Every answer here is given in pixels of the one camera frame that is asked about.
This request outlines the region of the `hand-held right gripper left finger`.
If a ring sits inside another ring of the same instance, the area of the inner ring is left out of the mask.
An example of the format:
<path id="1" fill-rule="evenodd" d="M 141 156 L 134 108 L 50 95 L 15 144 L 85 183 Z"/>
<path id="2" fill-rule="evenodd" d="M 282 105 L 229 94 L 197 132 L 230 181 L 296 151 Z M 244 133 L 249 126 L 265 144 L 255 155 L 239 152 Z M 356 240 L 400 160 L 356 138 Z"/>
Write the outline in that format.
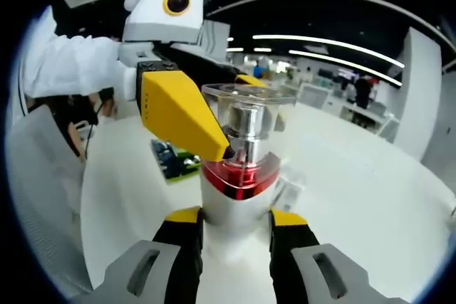
<path id="1" fill-rule="evenodd" d="M 195 303 L 203 270 L 203 212 L 169 214 L 152 240 L 131 246 L 106 269 L 104 281 L 72 303 Z"/>

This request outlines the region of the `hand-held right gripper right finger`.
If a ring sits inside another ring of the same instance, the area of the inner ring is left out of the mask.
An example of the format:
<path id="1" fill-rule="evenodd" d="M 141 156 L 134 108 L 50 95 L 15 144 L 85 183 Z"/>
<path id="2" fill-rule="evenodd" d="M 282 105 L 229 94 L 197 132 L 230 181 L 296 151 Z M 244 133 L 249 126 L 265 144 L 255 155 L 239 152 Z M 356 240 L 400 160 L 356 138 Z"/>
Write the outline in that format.
<path id="1" fill-rule="evenodd" d="M 307 221 L 269 211 L 269 271 L 277 303 L 404 303 L 369 282 L 367 271 L 331 244 L 320 244 Z"/>

